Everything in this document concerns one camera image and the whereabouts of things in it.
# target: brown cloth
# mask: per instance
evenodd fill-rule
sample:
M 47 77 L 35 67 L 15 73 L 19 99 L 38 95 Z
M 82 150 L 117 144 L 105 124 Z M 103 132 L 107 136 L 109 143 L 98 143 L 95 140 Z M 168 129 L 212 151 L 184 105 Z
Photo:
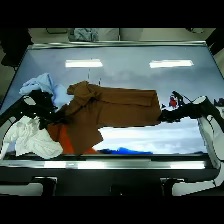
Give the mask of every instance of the brown cloth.
M 99 128 L 160 123 L 157 118 L 161 110 L 155 90 L 105 88 L 82 81 L 69 86 L 67 93 L 74 95 L 74 99 L 61 111 L 68 120 L 67 134 L 77 154 L 103 141 Z

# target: brown pants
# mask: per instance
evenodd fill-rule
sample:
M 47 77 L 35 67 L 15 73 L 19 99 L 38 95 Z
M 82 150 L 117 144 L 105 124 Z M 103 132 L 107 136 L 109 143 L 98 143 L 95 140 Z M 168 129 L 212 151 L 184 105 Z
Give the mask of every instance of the brown pants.
M 103 140 L 99 128 L 153 126 L 161 114 L 155 90 L 105 88 L 83 81 L 68 88 L 74 99 L 61 110 L 78 154 Z

